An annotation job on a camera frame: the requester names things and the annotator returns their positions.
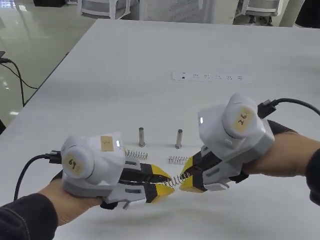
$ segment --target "power cord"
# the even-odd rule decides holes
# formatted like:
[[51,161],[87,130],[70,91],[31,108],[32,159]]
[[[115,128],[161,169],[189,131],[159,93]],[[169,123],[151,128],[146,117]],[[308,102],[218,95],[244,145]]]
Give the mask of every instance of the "power cord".
[[[11,64],[13,64],[18,74],[16,74],[16,73],[15,73],[11,68],[9,68],[8,66],[4,65],[4,64],[6,64],[6,63],[11,63]],[[4,67],[10,69],[10,71],[13,72],[14,75],[16,75],[16,76],[19,78],[19,80],[20,80],[20,89],[21,89],[22,106],[24,107],[24,106],[26,105],[26,102],[25,102],[25,93],[24,93],[23,83],[26,84],[28,87],[31,87],[31,86],[29,86],[25,81],[23,81],[23,79],[22,79],[22,77],[21,77],[20,70],[19,70],[17,64],[16,64],[14,61],[12,61],[12,60],[10,60],[10,59],[8,59],[8,58],[0,58],[0,64],[1,64],[2,66],[4,66]]]
[[23,169],[20,173],[20,176],[18,178],[18,181],[16,182],[16,186],[15,186],[15,190],[14,190],[14,197],[13,197],[14,201],[18,199],[21,182],[26,174],[26,171],[28,170],[30,165],[38,159],[49,159],[50,164],[61,164],[61,162],[62,162],[60,151],[52,151],[51,153],[42,154],[42,155],[38,155],[38,156],[31,158],[23,167]]
[[307,103],[305,101],[301,101],[298,99],[293,98],[279,98],[275,99],[273,101],[267,100],[258,105],[258,116],[261,119],[266,118],[270,114],[272,114],[276,109],[276,106],[280,103],[292,103],[292,104],[298,104],[304,107],[307,107],[308,109],[313,110],[315,113],[317,113],[320,116],[320,110],[316,108],[315,106],[311,105],[310,103]]
[[[3,67],[9,69],[17,78],[19,78],[19,75],[16,74],[10,67],[8,67],[7,65],[4,65],[3,63],[0,63],[0,65],[2,65]],[[38,88],[37,87],[34,87],[34,86],[30,86],[28,83],[26,83],[23,79],[21,79],[21,81],[24,83],[24,85],[26,85],[28,88],[31,88],[31,89],[35,89],[37,90]]]

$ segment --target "hand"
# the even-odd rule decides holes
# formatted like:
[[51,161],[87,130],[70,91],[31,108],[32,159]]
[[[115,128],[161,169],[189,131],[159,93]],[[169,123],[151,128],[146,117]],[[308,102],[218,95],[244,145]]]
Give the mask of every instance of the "hand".
[[261,158],[245,164],[246,174],[274,177],[304,176],[312,155],[320,149],[320,142],[293,132],[274,136],[271,149]]
[[53,180],[39,194],[46,196],[53,204],[58,217],[58,225],[64,225],[102,203],[99,197],[76,197],[62,188],[62,180]]

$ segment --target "floor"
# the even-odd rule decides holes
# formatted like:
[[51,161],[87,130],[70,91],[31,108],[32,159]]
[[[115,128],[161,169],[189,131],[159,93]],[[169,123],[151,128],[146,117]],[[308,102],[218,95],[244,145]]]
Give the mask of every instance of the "floor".
[[[38,87],[95,22],[77,6],[35,7],[26,0],[0,0],[0,51],[13,60],[22,78]],[[24,87],[29,99],[34,89]],[[0,120],[8,125],[22,109],[20,82],[0,66]]]

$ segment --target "number label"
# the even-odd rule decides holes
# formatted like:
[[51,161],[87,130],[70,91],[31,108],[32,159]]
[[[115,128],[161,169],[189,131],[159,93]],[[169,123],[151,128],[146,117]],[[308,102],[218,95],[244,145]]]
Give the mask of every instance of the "number label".
[[100,141],[102,152],[113,152],[115,150],[112,136],[101,136]]
[[67,169],[71,174],[80,176],[84,170],[82,164],[72,154],[67,154],[62,161],[63,169]]
[[236,117],[233,127],[240,133],[243,133],[249,126],[253,112],[246,106],[243,106]]

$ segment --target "coil spring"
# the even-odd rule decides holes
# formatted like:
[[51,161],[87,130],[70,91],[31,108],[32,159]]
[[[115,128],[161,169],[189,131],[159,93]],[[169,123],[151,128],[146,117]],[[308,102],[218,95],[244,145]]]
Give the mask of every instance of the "coil spring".
[[167,187],[170,187],[170,188],[173,188],[175,186],[178,186],[180,184],[183,184],[184,181],[190,177],[191,175],[187,172],[183,173],[182,175],[177,175],[177,176],[174,176],[174,177],[171,177],[170,180],[168,181],[165,181],[163,182],[162,184],[167,186]]
[[148,160],[148,153],[142,152],[142,151],[133,151],[133,150],[127,149],[125,151],[125,156],[135,158],[137,160]]
[[189,157],[187,156],[168,156],[168,163],[175,165],[184,165]]

